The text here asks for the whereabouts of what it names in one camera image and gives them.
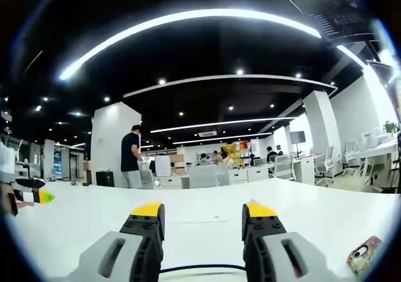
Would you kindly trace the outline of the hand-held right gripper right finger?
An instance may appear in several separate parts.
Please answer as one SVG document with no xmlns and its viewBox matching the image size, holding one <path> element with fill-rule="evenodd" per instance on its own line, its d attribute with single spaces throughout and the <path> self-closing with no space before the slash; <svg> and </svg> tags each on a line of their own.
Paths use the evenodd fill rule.
<svg viewBox="0 0 401 282">
<path fill-rule="evenodd" d="M 325 255 L 275 211 L 254 200 L 242 206 L 243 260 L 248 281 L 337 281 Z"/>
</svg>

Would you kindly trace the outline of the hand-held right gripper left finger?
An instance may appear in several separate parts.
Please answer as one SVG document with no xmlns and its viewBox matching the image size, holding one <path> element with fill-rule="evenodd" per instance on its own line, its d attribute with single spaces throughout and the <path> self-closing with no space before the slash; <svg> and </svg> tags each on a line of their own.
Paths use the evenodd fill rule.
<svg viewBox="0 0 401 282">
<path fill-rule="evenodd" d="M 158 281 L 164 258 L 165 206 L 136 207 L 118 232 L 108 232 L 81 253 L 67 281 Z"/>
</svg>

